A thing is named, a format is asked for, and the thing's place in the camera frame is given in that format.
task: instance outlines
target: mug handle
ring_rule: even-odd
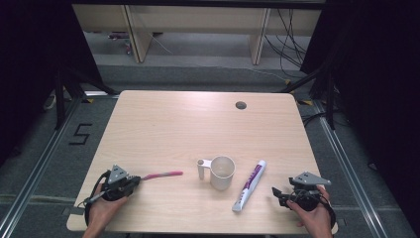
[[[198,160],[197,162],[197,168],[198,168],[198,176],[200,179],[204,179],[204,168],[211,167],[211,161],[209,160]]]

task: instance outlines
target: toothpaste tube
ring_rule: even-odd
[[[244,208],[245,203],[247,203],[248,199],[250,198],[251,194],[256,188],[257,183],[259,183],[260,177],[263,174],[265,166],[265,161],[259,161],[250,178],[248,178],[247,182],[245,183],[241,195],[239,196],[235,204],[232,206],[233,211],[241,211]]]

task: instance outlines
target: wooden table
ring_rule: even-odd
[[[238,109],[245,102],[246,109]],[[214,189],[200,180],[197,161],[218,155],[237,166],[232,185]],[[232,211],[259,160],[267,167],[240,213]],[[299,234],[293,211],[280,207],[275,186],[291,192],[289,177],[319,176],[299,112],[289,94],[192,91],[121,93],[75,202],[116,164],[131,175],[183,171],[181,177],[141,181],[108,230],[117,232]],[[70,230],[86,228],[70,215]]]

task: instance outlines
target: small hole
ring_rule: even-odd
[[[236,107],[240,110],[244,110],[245,108],[247,108],[247,103],[243,101],[239,101],[236,103]]]

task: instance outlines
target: human hand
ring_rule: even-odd
[[[330,194],[324,189],[324,187],[317,185],[320,193],[321,199],[324,202],[329,201]],[[331,217],[327,208],[321,203],[318,203],[317,207],[311,211],[306,211],[302,209],[299,204],[293,202],[292,200],[287,200],[287,205],[290,209],[294,210],[297,215],[300,217],[300,222],[297,223],[297,226],[305,226],[309,234],[314,237],[328,238],[333,237],[331,233]]]
[[[95,190],[95,195],[101,191],[102,183]],[[99,237],[105,230],[112,217],[128,201],[127,196],[115,201],[108,201],[99,197],[93,202],[89,211],[89,225],[83,234],[83,238]]]

